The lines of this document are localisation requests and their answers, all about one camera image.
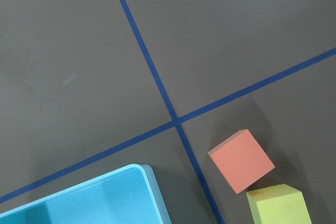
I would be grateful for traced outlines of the blue plastic bin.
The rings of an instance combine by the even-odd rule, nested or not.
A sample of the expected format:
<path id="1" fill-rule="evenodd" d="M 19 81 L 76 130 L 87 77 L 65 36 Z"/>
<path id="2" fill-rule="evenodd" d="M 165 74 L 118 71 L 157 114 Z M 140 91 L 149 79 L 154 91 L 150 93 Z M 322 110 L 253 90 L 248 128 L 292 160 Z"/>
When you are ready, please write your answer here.
<path id="1" fill-rule="evenodd" d="M 171 223 L 153 169 L 130 164 L 1 214 L 1 223 Z"/>

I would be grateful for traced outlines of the orange foam block near bin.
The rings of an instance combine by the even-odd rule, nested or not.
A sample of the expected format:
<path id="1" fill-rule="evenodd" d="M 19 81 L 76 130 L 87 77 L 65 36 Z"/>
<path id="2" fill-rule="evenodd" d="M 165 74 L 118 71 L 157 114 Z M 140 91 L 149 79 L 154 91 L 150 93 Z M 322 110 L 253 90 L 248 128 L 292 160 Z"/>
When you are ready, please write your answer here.
<path id="1" fill-rule="evenodd" d="M 208 155 L 236 194 L 275 168 L 248 129 L 239 130 Z"/>

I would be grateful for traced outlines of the yellow foam block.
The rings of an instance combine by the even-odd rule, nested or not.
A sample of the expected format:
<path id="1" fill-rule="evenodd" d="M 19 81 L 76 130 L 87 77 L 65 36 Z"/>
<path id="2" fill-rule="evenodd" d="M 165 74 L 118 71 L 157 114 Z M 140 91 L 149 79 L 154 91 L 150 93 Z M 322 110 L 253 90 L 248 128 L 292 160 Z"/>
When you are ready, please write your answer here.
<path id="1" fill-rule="evenodd" d="M 246 193 L 254 223 L 312 223 L 300 190 L 286 184 Z"/>

